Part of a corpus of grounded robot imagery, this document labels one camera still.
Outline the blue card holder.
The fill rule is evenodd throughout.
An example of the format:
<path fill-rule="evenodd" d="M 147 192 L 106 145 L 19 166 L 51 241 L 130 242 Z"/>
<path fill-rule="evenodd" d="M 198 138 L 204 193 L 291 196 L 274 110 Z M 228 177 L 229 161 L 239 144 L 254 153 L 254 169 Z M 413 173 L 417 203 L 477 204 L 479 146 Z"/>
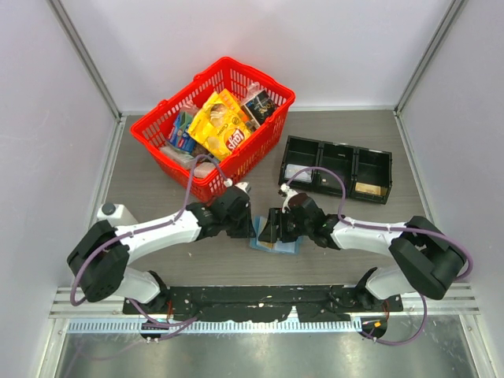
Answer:
<path fill-rule="evenodd" d="M 256 237 L 250 240 L 250 248 L 255 250 L 260 250 L 263 252 L 268 252 L 271 254 L 287 254 L 287 255 L 296 255 L 299 252 L 299 246 L 302 241 L 302 237 L 300 237 L 296 242 L 292 243 L 282 243 L 281 241 L 277 241 L 274 243 L 274 249 L 268 250 L 261 245 L 261 242 L 258 241 L 259 234 L 259 225 L 262 221 L 264 221 L 265 217 L 256 216 L 253 220 L 254 229 L 256 231 Z"/>

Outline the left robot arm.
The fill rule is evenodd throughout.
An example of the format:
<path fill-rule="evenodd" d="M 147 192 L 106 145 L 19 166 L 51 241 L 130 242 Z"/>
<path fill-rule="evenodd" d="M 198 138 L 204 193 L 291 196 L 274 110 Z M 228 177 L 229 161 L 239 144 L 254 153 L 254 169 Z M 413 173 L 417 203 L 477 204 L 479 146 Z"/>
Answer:
<path fill-rule="evenodd" d="M 225 232 L 232 239 L 255 236 L 251 220 L 250 185 L 228 187 L 211 204 L 193 202 L 178 213 L 141 224 L 95 223 L 67 258 L 75 280 L 72 294 L 82 290 L 87 302 L 118 295 L 150 313 L 168 305 L 168 287 L 154 271 L 140 272 L 131 263 L 170 246 L 193 243 Z"/>

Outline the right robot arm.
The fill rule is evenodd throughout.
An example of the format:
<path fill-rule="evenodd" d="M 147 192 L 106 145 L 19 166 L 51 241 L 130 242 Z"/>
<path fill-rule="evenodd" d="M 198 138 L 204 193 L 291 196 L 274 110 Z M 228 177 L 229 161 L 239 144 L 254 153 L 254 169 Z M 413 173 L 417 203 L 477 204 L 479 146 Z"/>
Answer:
<path fill-rule="evenodd" d="M 392 295 L 414 291 L 440 300 L 469 269 L 467 253 L 424 217 L 392 224 L 355 220 L 325 213 L 307 194 L 291 191 L 282 207 L 270 209 L 258 239 L 293 243 L 300 237 L 322 248 L 362 250 L 394 260 L 391 267 L 372 268 L 362 277 L 355 299 L 366 311 Z"/>

